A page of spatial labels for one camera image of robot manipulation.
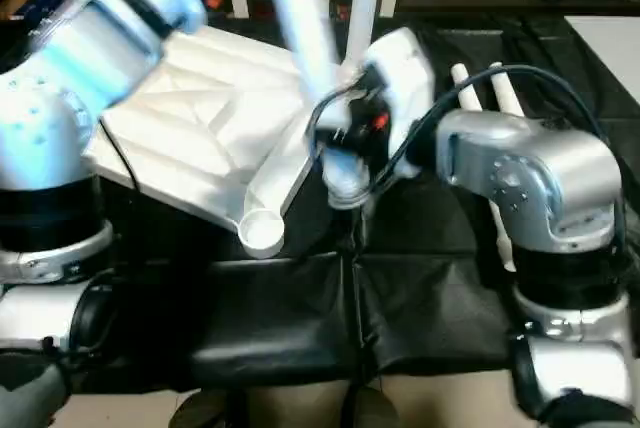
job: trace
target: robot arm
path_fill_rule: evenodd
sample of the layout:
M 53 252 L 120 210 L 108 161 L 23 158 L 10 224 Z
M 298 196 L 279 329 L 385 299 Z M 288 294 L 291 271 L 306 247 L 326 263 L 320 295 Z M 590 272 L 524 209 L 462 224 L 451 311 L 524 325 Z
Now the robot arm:
M 631 423 L 628 297 L 611 249 L 621 177 L 607 145 L 526 118 L 456 110 L 438 125 L 436 169 L 495 202 L 513 242 L 525 318 L 511 340 L 521 409 L 556 426 Z
M 202 1 L 70 0 L 0 75 L 2 428 L 49 424 L 69 393 L 67 362 L 100 353 L 117 312 L 113 233 L 82 154 L 167 37 L 206 23 Z

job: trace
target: white plastic tray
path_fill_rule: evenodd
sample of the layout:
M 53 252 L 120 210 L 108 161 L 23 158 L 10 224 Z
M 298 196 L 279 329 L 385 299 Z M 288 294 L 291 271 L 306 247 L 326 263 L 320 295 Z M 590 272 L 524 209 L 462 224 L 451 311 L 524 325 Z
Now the white plastic tray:
M 206 27 L 174 35 L 156 72 L 104 117 L 146 195 L 269 257 L 310 167 L 309 114 L 289 51 Z M 88 154 L 101 175 L 131 186 L 100 131 Z

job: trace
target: white pole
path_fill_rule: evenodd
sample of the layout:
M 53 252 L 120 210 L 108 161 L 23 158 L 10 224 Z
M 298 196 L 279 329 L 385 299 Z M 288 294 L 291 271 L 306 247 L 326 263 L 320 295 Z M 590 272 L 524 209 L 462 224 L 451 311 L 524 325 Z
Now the white pole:
M 345 63 L 356 66 L 371 44 L 377 0 L 353 0 Z
M 491 68 L 502 66 L 499 61 L 491 64 Z M 508 113 L 515 116 L 524 116 L 522 107 L 516 96 L 516 92 L 513 89 L 509 75 L 506 73 L 498 73 L 491 77 L 491 84 L 493 90 L 496 92 L 496 100 L 498 100 L 498 106 L 502 113 Z
M 453 78 L 454 83 L 461 83 L 469 78 L 469 73 L 462 63 L 458 63 L 451 68 L 451 77 Z M 462 90 L 458 94 L 458 101 L 460 102 L 460 107 L 463 110 L 482 111 L 482 105 L 480 104 L 480 100 L 478 100 L 478 95 L 476 95 L 476 90 L 473 89 L 473 86 L 468 86 Z M 513 249 L 511 247 L 509 235 L 507 235 L 507 231 L 504 229 L 504 223 L 500 216 L 500 208 L 498 208 L 498 205 L 493 201 L 489 202 L 489 206 L 491 208 L 491 214 L 493 215 L 493 221 L 496 224 L 496 232 L 498 234 L 498 237 L 496 238 L 496 245 L 498 247 L 500 258 L 502 259 L 502 264 L 506 270 L 514 272 L 516 271 L 516 268 L 513 264 Z
M 274 1 L 287 46 L 295 55 L 308 99 L 315 106 L 339 86 L 336 44 L 323 9 L 326 4 L 323 0 Z M 351 114 L 345 100 L 330 103 L 318 125 L 349 128 Z M 336 198 L 351 199 L 369 183 L 368 172 L 355 155 L 325 149 L 322 161 L 325 184 Z

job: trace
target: floor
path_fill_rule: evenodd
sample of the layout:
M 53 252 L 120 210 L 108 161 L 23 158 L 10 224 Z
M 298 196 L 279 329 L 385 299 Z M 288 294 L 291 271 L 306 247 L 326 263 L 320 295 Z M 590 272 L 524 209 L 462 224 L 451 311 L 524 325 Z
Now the floor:
M 636 363 L 640 377 L 640 362 Z M 534 428 L 511 399 L 506 371 L 415 378 L 386 377 L 403 428 Z M 344 382 L 257 389 L 249 394 L 250 419 L 258 428 L 338 428 Z M 59 413 L 54 428 L 165 428 L 188 394 L 76 396 Z

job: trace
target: white table surface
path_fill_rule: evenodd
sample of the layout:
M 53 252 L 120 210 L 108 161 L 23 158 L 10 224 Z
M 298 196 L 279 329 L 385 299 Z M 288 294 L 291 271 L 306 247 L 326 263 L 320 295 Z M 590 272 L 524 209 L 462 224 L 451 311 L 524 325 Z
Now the white table surface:
M 567 16 L 566 19 L 640 103 L 640 17 Z

